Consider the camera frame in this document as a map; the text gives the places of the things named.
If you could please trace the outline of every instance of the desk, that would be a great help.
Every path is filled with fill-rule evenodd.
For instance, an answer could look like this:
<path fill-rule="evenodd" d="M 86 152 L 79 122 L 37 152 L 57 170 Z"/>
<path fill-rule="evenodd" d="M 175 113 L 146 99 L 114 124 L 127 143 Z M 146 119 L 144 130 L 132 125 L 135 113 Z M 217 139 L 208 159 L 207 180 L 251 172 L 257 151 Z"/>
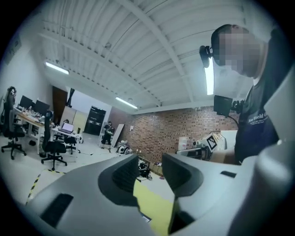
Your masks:
<path fill-rule="evenodd" d="M 78 150 L 79 150 L 79 144 L 80 144 L 81 134 L 67 134 L 67 133 L 64 133 L 64 132 L 60 131 L 59 128 L 60 128 L 60 127 L 56 127 L 56 128 L 54 128 L 54 129 L 51 129 L 51 131 L 53 131 L 53 132 L 57 132 L 57 133 L 60 133 L 60 134 L 62 134 L 62 135 L 66 135 L 66 136 L 69 136 L 69 137 L 73 137 L 73 138 L 76 139 L 77 144 L 76 144 L 75 157 L 77 157 L 77 152 L 78 152 Z"/>
<path fill-rule="evenodd" d="M 33 119 L 31 119 L 29 116 L 25 115 L 23 112 L 21 112 L 20 110 L 14 108 L 14 110 L 16 111 L 16 115 L 23 121 L 26 121 L 29 123 L 29 128 L 28 128 L 28 137 L 33 137 L 37 139 L 37 153 L 39 154 L 39 145 L 40 145 L 40 137 L 41 137 L 41 133 L 44 134 L 44 125 L 41 123 L 38 123 L 36 121 L 34 121 Z M 38 130 L 38 136 L 33 136 L 32 135 L 32 126 L 37 126 L 39 128 Z"/>

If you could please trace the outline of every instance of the whiteboard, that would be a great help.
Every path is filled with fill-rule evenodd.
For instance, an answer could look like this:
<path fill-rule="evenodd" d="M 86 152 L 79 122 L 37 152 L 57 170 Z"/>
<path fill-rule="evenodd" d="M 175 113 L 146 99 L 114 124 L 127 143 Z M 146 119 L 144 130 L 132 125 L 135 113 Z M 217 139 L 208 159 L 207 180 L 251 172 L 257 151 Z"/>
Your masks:
<path fill-rule="evenodd" d="M 112 146 L 116 146 L 116 143 L 118 141 L 118 138 L 121 134 L 121 131 L 124 127 L 124 124 L 119 124 L 117 130 L 115 131 L 114 137 L 112 138 Z"/>

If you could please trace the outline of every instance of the black cabinet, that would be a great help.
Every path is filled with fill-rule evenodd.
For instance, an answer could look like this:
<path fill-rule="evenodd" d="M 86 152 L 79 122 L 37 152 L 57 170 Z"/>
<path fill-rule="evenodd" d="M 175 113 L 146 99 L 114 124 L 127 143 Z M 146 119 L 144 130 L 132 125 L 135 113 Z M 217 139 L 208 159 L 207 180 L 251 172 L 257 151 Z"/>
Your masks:
<path fill-rule="evenodd" d="M 106 111 L 99 109 L 95 106 L 92 106 L 89 111 L 84 132 L 99 136 L 105 115 L 106 115 Z"/>

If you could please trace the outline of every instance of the cushion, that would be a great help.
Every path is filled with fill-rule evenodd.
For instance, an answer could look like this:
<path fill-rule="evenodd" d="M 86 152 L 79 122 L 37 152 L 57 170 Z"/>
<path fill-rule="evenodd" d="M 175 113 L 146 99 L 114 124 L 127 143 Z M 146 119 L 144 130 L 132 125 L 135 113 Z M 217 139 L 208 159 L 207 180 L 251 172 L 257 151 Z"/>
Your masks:
<path fill-rule="evenodd" d="M 47 153 L 53 152 L 56 146 L 57 146 L 56 148 L 57 153 L 66 153 L 65 145 L 60 142 L 48 142 L 44 151 Z"/>
<path fill-rule="evenodd" d="M 15 129 L 16 129 L 16 137 L 18 137 L 18 138 L 22 138 L 22 137 L 25 136 L 24 131 L 23 131 L 22 128 L 20 128 L 20 127 L 15 127 Z"/>
<path fill-rule="evenodd" d="M 77 143 L 77 141 L 76 141 L 76 139 L 74 137 L 66 137 L 65 138 L 65 143 L 67 143 L 67 144 L 71 144 L 71 143 L 75 144 L 75 143 Z"/>

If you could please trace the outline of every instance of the ceiling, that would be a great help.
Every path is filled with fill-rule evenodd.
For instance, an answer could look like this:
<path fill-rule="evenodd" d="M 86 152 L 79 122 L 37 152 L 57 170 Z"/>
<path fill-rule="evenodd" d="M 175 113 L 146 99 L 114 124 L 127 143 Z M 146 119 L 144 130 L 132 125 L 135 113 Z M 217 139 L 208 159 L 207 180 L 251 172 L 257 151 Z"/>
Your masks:
<path fill-rule="evenodd" d="M 212 105 L 199 55 L 223 24 L 246 26 L 241 0 L 51 0 L 42 6 L 44 60 L 54 83 L 144 113 Z M 214 67 L 214 94 L 245 97 L 252 81 Z M 116 101 L 131 101 L 138 111 Z"/>

